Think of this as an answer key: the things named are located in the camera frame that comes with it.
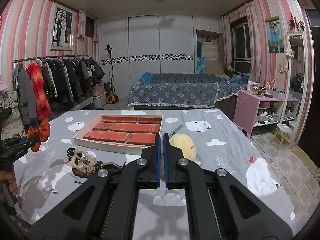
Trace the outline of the person's left hand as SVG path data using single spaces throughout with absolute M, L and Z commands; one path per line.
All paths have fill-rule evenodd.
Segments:
M 7 182 L 9 184 L 8 190 L 13 196 L 17 196 L 18 188 L 14 171 L 1 170 L 1 182 Z

